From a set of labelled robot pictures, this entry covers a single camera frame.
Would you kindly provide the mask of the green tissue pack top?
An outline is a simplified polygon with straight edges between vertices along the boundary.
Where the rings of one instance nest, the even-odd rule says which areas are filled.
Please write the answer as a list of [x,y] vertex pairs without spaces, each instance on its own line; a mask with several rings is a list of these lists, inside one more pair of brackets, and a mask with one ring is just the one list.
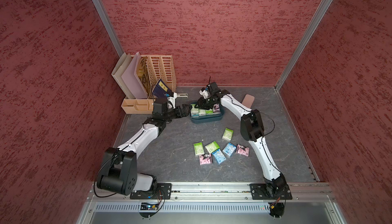
[[199,116],[205,116],[205,115],[206,115],[206,110],[199,109]]

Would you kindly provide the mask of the pink tissue pack top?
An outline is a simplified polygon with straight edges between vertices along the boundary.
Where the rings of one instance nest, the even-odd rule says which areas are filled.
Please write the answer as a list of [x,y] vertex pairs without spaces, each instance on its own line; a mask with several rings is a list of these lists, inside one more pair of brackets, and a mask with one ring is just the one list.
[[220,105],[218,103],[214,104],[213,105],[213,115],[217,115],[220,113],[221,113]]

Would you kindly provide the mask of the teal storage box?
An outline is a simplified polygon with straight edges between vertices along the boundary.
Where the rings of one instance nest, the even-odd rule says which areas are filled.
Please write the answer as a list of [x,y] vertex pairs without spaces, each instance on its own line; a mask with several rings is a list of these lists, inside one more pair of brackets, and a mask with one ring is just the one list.
[[205,115],[205,116],[198,116],[198,117],[191,116],[190,119],[195,124],[220,121],[220,120],[222,120],[222,118],[225,114],[225,110],[221,105],[220,105],[220,111],[221,111],[221,113],[217,114],[217,115]]

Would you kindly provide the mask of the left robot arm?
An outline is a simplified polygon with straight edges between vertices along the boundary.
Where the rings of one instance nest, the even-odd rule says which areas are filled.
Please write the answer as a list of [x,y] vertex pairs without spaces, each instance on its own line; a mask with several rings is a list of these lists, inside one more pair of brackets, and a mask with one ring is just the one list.
[[157,180],[154,176],[137,172],[137,159],[147,146],[157,139],[174,119],[190,115],[191,106],[174,106],[167,98],[158,98],[153,103],[151,117],[142,123],[140,130],[124,144],[109,147],[103,156],[101,168],[97,173],[94,191],[102,189],[111,192],[110,196],[130,195],[135,191],[155,194]]

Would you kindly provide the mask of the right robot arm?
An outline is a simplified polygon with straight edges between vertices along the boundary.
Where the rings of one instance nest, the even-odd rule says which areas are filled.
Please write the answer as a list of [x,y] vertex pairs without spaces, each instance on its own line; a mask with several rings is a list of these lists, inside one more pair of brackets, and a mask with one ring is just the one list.
[[227,90],[221,90],[213,82],[200,90],[201,98],[196,103],[196,108],[211,109],[219,104],[231,111],[241,122],[241,136],[249,142],[256,153],[262,168],[266,186],[265,195],[270,199],[289,199],[289,186],[284,174],[278,169],[266,143],[266,133],[258,110],[253,110],[236,100]]

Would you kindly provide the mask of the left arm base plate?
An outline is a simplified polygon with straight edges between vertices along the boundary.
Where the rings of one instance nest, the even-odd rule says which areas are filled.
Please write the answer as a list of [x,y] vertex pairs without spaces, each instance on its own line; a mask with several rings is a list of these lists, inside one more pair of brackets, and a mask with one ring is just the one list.
[[130,194],[130,199],[168,200],[171,198],[171,191],[172,184],[158,183],[156,186],[152,186],[152,189],[148,191],[133,191]]

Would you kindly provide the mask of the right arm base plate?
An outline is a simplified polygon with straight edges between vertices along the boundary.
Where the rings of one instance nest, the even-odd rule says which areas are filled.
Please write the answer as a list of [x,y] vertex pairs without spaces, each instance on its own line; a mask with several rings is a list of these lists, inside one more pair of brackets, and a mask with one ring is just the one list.
[[253,200],[292,200],[293,196],[288,185],[273,187],[269,184],[250,184]]

